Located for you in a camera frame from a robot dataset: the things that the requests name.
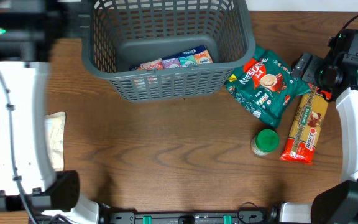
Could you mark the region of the grey plastic basket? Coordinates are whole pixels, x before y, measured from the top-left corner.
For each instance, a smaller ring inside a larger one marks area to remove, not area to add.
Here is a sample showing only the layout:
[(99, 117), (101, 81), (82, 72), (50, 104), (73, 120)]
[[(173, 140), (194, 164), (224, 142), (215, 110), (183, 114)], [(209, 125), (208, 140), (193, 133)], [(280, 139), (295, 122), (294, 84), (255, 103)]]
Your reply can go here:
[[(83, 64), (129, 101), (210, 95), (255, 52), (244, 0), (96, 0), (86, 4)], [(200, 45), (209, 52), (210, 64), (140, 69), (142, 63)]]

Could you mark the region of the green lid jar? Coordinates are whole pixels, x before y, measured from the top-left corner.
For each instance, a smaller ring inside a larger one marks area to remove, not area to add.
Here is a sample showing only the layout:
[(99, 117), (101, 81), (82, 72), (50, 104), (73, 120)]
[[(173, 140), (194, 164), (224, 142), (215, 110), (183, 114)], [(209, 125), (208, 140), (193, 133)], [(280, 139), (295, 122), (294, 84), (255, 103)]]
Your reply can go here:
[(271, 129), (264, 129), (251, 140), (251, 149), (258, 156), (266, 156), (275, 151), (279, 144), (278, 134)]

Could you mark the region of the spaghetti pasta packet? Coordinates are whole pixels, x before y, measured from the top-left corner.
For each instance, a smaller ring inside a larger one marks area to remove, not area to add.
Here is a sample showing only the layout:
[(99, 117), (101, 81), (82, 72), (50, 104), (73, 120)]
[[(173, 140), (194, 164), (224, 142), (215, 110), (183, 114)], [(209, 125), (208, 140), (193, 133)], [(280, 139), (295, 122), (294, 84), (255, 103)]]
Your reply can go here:
[(328, 102), (318, 87), (309, 87), (310, 92), (301, 97), (281, 161), (313, 163)]

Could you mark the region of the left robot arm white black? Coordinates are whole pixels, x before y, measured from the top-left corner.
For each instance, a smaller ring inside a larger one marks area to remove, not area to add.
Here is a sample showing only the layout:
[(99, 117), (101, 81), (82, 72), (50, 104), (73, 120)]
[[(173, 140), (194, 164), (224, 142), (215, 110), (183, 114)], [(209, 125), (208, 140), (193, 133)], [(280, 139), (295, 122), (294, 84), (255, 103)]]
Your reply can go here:
[(99, 223), (100, 206), (80, 192), (78, 173), (55, 171), (45, 134), (49, 52), (81, 37), (88, 1), (0, 5), (0, 212), (26, 211), (33, 223)]

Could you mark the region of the colourful tissue multipack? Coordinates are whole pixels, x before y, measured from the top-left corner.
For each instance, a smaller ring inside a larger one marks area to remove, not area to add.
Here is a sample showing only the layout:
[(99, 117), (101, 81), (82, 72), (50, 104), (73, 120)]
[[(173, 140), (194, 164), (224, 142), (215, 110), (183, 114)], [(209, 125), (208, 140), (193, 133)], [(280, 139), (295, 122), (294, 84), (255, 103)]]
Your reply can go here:
[(180, 68), (180, 67), (197, 67), (202, 64), (212, 64), (213, 59), (209, 54), (205, 45), (200, 45), (195, 48), (168, 56), (160, 59), (156, 59), (151, 62), (142, 63), (136, 67), (132, 67), (133, 70), (163, 70), (168, 68)]

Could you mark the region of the beige clear plastic bag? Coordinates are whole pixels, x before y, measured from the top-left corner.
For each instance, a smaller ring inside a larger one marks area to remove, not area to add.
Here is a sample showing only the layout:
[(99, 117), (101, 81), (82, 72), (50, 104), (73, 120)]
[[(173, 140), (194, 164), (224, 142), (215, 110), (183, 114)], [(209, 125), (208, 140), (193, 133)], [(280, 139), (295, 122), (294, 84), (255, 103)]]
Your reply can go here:
[(64, 170), (63, 140), (66, 114), (57, 112), (46, 115), (45, 133), (48, 147), (48, 156), (55, 171)]

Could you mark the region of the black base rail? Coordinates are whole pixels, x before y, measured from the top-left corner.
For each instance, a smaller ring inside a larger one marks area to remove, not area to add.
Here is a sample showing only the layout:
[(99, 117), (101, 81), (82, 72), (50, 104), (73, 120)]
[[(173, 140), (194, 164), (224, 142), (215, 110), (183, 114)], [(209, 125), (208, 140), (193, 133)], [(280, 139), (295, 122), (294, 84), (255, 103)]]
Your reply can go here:
[(101, 215), (100, 223), (110, 224), (240, 224), (276, 223), (279, 220), (276, 209), (250, 208), (238, 212), (220, 213), (133, 213), (108, 212)]

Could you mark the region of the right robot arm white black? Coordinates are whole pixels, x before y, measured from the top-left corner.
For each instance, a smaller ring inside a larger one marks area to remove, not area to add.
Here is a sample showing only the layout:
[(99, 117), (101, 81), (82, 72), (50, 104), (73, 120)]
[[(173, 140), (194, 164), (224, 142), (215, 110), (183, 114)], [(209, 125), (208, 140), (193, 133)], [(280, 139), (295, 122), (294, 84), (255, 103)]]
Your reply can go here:
[(358, 30), (341, 29), (325, 58), (304, 53), (291, 75), (318, 87), (335, 102), (342, 130), (341, 183), (312, 203), (285, 202), (273, 215), (279, 223), (358, 223)]

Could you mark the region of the green Nescafe coffee bag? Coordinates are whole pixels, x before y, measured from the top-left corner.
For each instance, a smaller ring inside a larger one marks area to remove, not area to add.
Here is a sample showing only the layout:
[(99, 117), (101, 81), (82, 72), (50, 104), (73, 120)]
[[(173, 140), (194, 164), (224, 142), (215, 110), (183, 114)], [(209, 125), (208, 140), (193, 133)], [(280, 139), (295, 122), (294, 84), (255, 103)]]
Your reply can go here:
[(282, 114), (297, 96), (310, 92), (307, 82), (291, 76), (291, 68), (274, 51), (256, 46), (254, 56), (232, 71), (226, 90), (261, 122), (279, 127)]

